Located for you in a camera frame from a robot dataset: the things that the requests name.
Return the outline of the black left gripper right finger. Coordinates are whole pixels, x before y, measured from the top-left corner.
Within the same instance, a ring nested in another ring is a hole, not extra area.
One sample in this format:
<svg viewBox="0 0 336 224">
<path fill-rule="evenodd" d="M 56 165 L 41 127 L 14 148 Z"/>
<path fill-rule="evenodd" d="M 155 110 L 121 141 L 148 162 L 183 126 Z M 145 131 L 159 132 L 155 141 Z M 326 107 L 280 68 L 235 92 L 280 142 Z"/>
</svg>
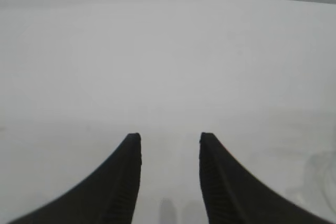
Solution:
<svg viewBox="0 0 336 224">
<path fill-rule="evenodd" d="M 209 223 L 328 223 L 259 181 L 213 133 L 201 134 L 199 152 Z"/>
</svg>

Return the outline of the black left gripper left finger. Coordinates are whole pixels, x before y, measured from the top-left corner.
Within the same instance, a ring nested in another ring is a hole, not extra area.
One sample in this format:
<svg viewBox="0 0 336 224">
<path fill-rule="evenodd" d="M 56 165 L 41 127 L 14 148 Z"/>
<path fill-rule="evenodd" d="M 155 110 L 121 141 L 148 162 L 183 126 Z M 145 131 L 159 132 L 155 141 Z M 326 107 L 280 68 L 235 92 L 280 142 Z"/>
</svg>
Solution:
<svg viewBox="0 0 336 224">
<path fill-rule="evenodd" d="M 13 223 L 131 223 L 140 188 L 141 136 L 129 133 L 87 178 Z"/>
</svg>

